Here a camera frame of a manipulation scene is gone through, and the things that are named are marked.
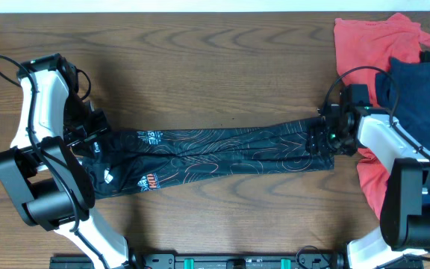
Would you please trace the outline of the black printed jersey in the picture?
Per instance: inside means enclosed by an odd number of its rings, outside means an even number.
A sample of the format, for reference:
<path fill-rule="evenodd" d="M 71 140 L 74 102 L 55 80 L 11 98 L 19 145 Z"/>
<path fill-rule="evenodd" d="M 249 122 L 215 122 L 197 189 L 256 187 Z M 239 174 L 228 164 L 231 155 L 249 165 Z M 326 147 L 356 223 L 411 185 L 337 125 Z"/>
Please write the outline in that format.
<path fill-rule="evenodd" d="M 331 170 L 331 153 L 311 153 L 321 118 L 274 126 L 109 132 L 80 158 L 97 199 L 156 191 L 219 176 Z"/>

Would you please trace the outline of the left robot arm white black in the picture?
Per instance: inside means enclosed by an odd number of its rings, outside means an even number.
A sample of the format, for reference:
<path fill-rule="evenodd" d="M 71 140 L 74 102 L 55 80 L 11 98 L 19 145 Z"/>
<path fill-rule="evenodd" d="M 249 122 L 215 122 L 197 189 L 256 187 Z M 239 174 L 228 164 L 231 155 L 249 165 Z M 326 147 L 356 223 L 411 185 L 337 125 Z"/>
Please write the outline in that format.
<path fill-rule="evenodd" d="M 83 255 L 51 257 L 51 268 L 143 268 L 95 207 L 78 155 L 110 131 L 105 114 L 79 96 L 81 70 L 60 54 L 16 63 L 12 83 L 23 92 L 19 127 L 0 152 L 0 181 L 22 220 L 62 235 Z"/>

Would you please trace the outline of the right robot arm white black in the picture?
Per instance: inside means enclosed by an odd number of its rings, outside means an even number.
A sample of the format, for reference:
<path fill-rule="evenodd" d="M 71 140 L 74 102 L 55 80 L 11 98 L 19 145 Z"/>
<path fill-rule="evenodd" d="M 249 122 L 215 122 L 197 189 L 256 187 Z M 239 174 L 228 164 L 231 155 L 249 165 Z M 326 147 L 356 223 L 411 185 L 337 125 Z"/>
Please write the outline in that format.
<path fill-rule="evenodd" d="M 430 151 L 385 109 L 333 105 L 308 130 L 312 155 L 369 149 L 389 173 L 378 228 L 350 241 L 345 268 L 421 268 L 430 253 Z"/>

